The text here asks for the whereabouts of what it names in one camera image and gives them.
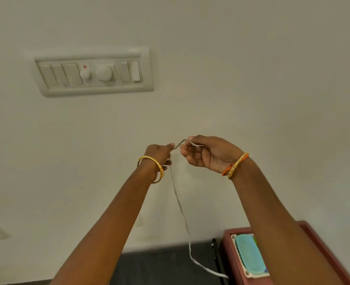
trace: white wall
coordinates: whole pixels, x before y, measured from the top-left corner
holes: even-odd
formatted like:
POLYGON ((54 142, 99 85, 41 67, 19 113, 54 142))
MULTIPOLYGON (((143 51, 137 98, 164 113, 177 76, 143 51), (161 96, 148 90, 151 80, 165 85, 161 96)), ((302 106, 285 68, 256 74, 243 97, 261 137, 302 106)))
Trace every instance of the white wall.
MULTIPOLYGON (((0 0, 0 283, 52 278, 151 143, 226 138, 350 272, 350 0, 0 0), (47 99, 23 48, 148 45, 154 92, 47 99)), ((173 153, 193 240, 247 226, 173 153)), ((126 250, 187 240, 170 178, 126 250)))

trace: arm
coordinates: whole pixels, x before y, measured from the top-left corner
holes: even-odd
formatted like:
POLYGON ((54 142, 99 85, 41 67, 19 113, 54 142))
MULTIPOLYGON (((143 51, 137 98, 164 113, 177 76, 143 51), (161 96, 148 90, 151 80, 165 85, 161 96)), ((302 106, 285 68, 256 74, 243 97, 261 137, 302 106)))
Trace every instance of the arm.
MULTIPOLYGON (((218 137, 189 137, 181 153, 195 166, 222 173, 243 152, 218 137)), ((275 284, 342 285, 327 260, 298 226, 256 163, 247 158, 239 164, 232 182, 240 197, 258 248, 275 284)))
MULTIPOLYGON (((170 165, 168 158, 174 146, 173 143, 167 146, 150 145, 145 155, 153 157, 161 165, 170 165)), ((142 160, 100 219, 65 261, 52 280, 52 285, 106 285, 110 282, 158 170, 152 160, 142 160)))

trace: switch board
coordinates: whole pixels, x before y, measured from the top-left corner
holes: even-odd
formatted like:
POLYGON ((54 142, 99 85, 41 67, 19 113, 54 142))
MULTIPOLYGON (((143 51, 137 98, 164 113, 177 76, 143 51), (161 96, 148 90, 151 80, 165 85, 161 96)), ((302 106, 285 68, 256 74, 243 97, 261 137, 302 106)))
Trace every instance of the switch board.
POLYGON ((148 47, 38 50, 24 56, 47 97, 154 90, 148 47))

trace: person's left hand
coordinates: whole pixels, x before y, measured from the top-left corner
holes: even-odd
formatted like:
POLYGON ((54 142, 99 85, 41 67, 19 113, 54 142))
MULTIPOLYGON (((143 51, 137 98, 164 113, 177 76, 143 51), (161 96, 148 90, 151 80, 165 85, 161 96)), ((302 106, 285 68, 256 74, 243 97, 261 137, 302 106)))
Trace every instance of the person's left hand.
MULTIPOLYGON (((167 167, 165 165, 171 165, 171 161, 168 159, 171 157, 170 152, 174 149, 174 147, 175 147, 174 143, 170 143, 166 146, 153 144, 153 145, 149 145, 146 148, 146 151, 144 154, 146 156, 153 157, 155 160, 159 162, 159 164, 162 165, 163 170, 167 170, 167 167)), ((157 173, 160 171, 158 165, 149 158, 144 158, 139 164, 139 166, 154 168, 155 177, 157 173)))

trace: person's right hand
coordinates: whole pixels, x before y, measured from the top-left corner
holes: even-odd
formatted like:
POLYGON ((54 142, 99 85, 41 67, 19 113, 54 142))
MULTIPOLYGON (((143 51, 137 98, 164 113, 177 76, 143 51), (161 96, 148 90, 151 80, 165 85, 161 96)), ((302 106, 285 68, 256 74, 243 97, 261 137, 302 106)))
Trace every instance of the person's right hand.
POLYGON ((187 161, 197 167, 206 167, 212 171, 223 173, 230 164, 235 163, 244 153, 240 148, 219 137, 197 135, 188 137, 193 146, 186 141, 180 146, 180 153, 187 161))

